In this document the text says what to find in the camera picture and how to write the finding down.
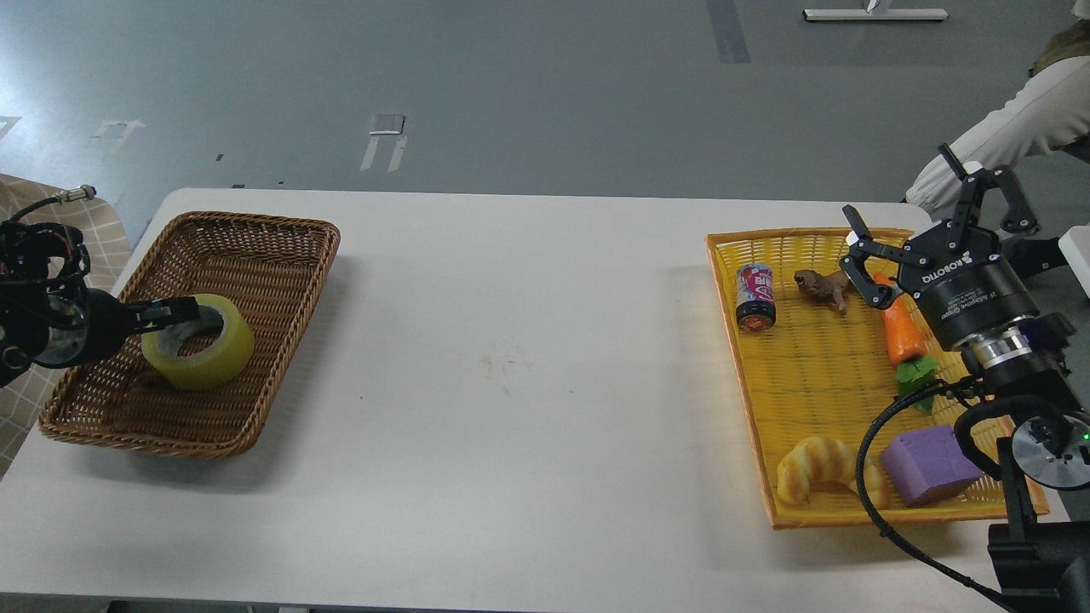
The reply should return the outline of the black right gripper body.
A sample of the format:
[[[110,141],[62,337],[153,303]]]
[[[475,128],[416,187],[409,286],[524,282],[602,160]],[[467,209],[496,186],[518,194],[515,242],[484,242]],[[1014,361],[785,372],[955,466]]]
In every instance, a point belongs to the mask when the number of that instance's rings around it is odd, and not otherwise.
[[[1036,299],[1001,255],[995,233],[971,228],[961,247],[950,249],[950,242],[943,223],[904,242],[912,256],[903,263],[903,291],[944,352],[958,352],[986,330],[1038,317]]]

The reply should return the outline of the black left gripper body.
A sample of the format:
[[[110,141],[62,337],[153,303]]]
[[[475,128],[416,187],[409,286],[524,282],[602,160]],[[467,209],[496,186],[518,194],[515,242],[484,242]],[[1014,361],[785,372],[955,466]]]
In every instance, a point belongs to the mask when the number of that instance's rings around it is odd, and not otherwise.
[[[112,357],[137,327],[132,309],[113,295],[100,289],[87,289],[71,298],[47,296],[50,315],[48,338],[35,364],[64,369],[93,364]]]

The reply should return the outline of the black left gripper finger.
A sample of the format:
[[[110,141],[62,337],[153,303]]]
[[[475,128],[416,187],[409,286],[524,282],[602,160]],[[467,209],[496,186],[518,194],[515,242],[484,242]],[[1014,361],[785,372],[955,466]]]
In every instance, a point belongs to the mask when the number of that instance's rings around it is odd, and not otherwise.
[[[201,318],[201,306],[195,296],[129,302],[126,311],[132,315],[131,334],[140,335]]]

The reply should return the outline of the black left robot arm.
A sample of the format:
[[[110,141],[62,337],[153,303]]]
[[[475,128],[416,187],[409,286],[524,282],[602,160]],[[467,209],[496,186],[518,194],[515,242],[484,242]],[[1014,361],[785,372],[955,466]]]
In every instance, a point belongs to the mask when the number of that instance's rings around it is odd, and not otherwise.
[[[90,254],[74,226],[26,224],[50,205],[94,199],[93,187],[59,191],[1,225],[1,384],[31,366],[63,370],[111,358],[132,336],[199,318],[194,296],[123,303],[86,284]]]

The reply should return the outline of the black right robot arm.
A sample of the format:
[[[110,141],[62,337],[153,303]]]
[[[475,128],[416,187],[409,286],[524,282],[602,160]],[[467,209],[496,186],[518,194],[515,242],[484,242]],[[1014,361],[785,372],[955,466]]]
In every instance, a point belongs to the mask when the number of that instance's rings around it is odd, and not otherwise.
[[[856,290],[881,310],[910,296],[941,348],[960,353],[967,366],[961,380],[930,381],[904,393],[872,421],[857,454],[858,496],[883,538],[1003,610],[1086,612],[1087,522],[1041,524],[1028,489],[1087,488],[1087,412],[1067,383],[1063,356],[1074,326],[1059,313],[1040,311],[996,233],[978,225],[986,192],[998,189],[1007,205],[1003,230],[1038,229],[1016,175],[1008,167],[966,171],[949,145],[938,147],[938,155],[961,183],[959,199],[950,217],[903,247],[876,242],[855,207],[843,209],[852,244],[840,267]],[[865,468],[873,438],[915,401],[937,395],[978,399],[958,416],[954,435],[964,456],[1003,488],[1006,521],[988,532],[998,589],[912,546],[869,498]]]

